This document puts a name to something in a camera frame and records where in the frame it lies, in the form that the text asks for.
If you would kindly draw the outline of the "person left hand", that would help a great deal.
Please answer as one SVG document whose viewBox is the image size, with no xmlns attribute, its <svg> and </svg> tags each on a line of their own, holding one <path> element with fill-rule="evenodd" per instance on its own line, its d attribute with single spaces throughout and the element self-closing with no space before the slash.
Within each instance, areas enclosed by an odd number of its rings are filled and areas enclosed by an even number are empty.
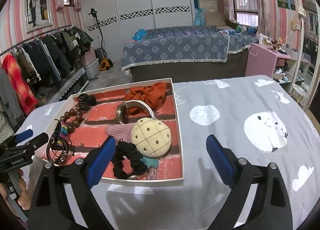
<svg viewBox="0 0 320 230">
<path fill-rule="evenodd" d="M 18 204 L 21 209 L 29 210 L 30 206 L 31 206 L 31 197 L 30 197 L 28 190 L 27 190 L 27 184 L 26 184 L 25 180 L 22 178 L 23 171 L 21 169 L 19 169 L 18 172 L 19 172 L 18 182 L 19 182 L 19 186 L 20 186 L 20 190 L 21 190 L 21 194 L 18 199 Z M 8 201 L 7 191 L 4 187 L 4 185 L 1 183 L 0 186 L 1 186 L 1 196 L 3 197 L 8 208 L 11 210 L 11 212 L 14 214 L 14 216 L 16 216 L 17 218 L 20 218 L 20 216 L 17 214 L 14 207 L 12 207 L 12 205 Z"/>
</svg>

